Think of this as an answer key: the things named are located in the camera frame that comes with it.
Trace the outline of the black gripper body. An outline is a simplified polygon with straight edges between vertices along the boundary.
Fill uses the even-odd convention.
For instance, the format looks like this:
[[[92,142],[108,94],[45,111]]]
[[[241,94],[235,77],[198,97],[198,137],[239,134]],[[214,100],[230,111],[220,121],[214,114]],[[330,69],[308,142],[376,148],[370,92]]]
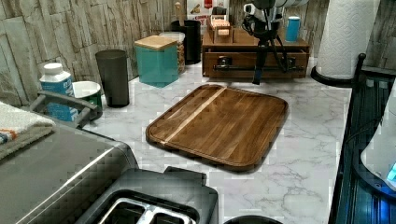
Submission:
[[[253,28],[253,36],[259,39],[259,46],[264,46],[270,43],[272,46],[275,44],[277,37],[277,30],[279,28],[278,21],[271,21],[266,23],[263,21],[255,21]]]

